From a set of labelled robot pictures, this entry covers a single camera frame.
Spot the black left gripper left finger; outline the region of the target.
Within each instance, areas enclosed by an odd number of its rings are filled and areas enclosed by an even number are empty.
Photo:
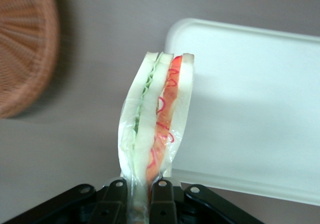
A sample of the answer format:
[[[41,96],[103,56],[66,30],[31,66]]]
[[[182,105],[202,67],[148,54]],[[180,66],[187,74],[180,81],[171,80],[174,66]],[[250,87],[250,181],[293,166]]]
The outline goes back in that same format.
[[[127,182],[123,178],[108,181],[100,190],[101,200],[96,207],[98,224],[127,223]]]

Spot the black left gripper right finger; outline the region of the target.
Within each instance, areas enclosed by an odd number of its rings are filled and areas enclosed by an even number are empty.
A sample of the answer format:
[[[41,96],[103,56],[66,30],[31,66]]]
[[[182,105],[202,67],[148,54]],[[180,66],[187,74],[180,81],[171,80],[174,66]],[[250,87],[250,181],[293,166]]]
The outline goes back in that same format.
[[[174,187],[168,180],[159,180],[151,189],[150,224],[177,224]]]

